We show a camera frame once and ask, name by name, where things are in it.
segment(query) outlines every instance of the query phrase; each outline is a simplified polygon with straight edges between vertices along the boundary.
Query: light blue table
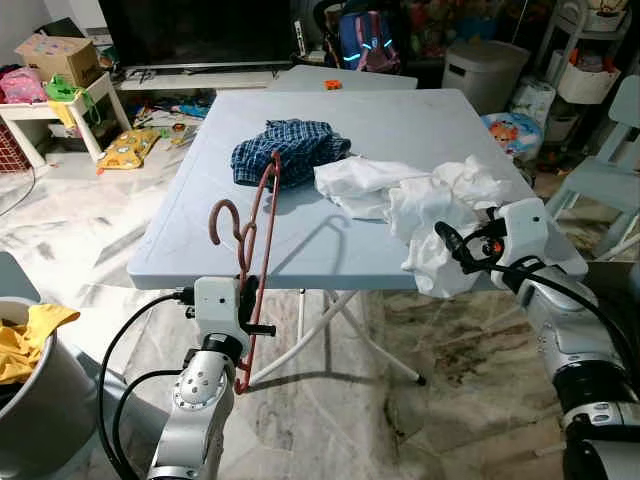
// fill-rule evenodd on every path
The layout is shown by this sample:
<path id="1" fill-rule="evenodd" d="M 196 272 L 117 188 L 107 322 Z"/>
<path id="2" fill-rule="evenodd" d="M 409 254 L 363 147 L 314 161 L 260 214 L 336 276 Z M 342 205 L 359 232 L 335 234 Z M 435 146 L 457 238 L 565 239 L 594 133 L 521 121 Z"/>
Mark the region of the light blue table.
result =
<path id="1" fill-rule="evenodd" d="M 291 70 L 278 73 L 267 90 L 273 92 L 324 92 L 325 80 L 340 80 L 343 91 L 413 90 L 418 86 L 415 77 L 384 73 L 338 70 L 311 65 L 296 65 Z"/>
<path id="2" fill-rule="evenodd" d="M 229 216 L 221 216 L 223 245 L 216 247 L 207 232 L 209 211 L 216 201 L 229 198 L 238 206 L 241 223 L 246 222 L 255 189 L 233 183 L 231 152 L 263 131 L 267 120 L 287 118 L 327 121 L 351 139 L 354 153 L 426 171 L 473 153 L 495 177 L 513 182 L 507 200 L 534 195 L 457 90 L 223 92 L 129 262 L 138 288 L 191 286 L 204 275 L 238 273 Z M 268 212 L 262 208 L 257 220 L 255 272 Z M 570 274 L 586 273 L 586 263 L 569 241 L 555 227 L 550 231 L 547 255 Z M 407 251 L 391 237 L 388 225 L 347 218 L 309 184 L 281 193 L 267 286 L 415 289 L 413 275 L 400 268 Z M 486 277 L 476 284 L 489 285 Z"/>

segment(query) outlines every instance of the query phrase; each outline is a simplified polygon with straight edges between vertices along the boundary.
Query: white trash can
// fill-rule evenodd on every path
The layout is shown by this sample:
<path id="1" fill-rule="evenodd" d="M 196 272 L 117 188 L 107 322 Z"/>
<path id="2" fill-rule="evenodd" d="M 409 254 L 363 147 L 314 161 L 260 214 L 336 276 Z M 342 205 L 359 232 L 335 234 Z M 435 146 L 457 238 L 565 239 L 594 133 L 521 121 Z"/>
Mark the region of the white trash can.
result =
<path id="1" fill-rule="evenodd" d="M 34 302 L 0 298 L 2 318 L 26 321 Z M 95 428 L 96 388 L 54 332 L 36 368 L 0 409 L 0 478 L 33 479 L 62 467 Z"/>
<path id="2" fill-rule="evenodd" d="M 497 41 L 454 43 L 447 49 L 442 88 L 462 90 L 479 115 L 504 112 L 529 55 Z"/>

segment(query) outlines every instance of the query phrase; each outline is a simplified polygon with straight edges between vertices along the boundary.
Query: white stool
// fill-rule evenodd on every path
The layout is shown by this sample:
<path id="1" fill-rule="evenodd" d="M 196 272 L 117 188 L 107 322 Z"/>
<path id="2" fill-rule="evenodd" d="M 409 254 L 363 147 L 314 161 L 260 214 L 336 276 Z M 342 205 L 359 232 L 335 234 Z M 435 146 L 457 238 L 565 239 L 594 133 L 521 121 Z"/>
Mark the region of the white stool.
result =
<path id="1" fill-rule="evenodd" d="M 97 103 L 101 98 L 109 96 L 111 106 L 115 112 L 118 124 L 123 130 L 130 130 L 131 124 L 127 119 L 127 115 L 124 113 L 124 109 L 120 104 L 120 100 L 113 89 L 113 85 L 109 81 L 109 74 L 105 73 L 89 87 L 87 87 L 87 93 L 91 96 L 94 103 Z M 97 163 L 98 156 L 102 153 L 102 149 L 98 144 L 96 138 L 93 136 L 89 125 L 84 120 L 83 115 L 87 113 L 87 106 L 85 105 L 82 96 L 77 97 L 72 102 L 66 102 L 71 115 L 73 115 L 78 129 L 82 135 L 89 155 L 94 163 Z M 29 140 L 29 137 L 22 131 L 18 121 L 24 120 L 57 120 L 58 116 L 49 107 L 47 103 L 6 103 L 0 104 L 0 117 L 7 124 L 7 127 L 13 134 L 16 142 L 22 148 L 22 151 L 27 156 L 27 159 L 31 163 L 32 167 L 40 167 L 45 164 L 44 158 L 36 150 L 36 148 Z"/>

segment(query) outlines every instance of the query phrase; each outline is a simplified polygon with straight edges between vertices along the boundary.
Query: checkered shirt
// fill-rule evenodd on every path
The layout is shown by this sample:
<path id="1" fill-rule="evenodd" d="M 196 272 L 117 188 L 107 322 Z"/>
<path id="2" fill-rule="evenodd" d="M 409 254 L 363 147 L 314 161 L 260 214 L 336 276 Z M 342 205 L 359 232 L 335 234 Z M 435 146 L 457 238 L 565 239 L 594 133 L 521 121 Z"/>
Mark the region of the checkered shirt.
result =
<path id="1" fill-rule="evenodd" d="M 281 188 L 313 179 L 313 167 L 335 162 L 351 148 L 351 140 L 333 132 L 326 122 L 269 120 L 264 133 L 238 145 L 231 155 L 233 181 L 256 186 L 277 150 L 282 162 Z"/>

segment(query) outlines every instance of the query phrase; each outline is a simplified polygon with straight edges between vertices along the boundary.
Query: gray bucket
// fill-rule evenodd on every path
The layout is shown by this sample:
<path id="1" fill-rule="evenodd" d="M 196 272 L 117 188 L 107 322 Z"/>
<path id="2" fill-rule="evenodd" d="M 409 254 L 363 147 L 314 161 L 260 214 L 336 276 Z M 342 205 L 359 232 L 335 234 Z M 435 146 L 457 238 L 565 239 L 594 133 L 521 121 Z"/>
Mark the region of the gray bucket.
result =
<path id="1" fill-rule="evenodd" d="M 34 302 L 0 298 L 0 317 L 24 323 Z M 64 465 L 95 427 L 96 389 L 55 332 L 23 387 L 0 410 L 0 478 L 31 479 Z"/>

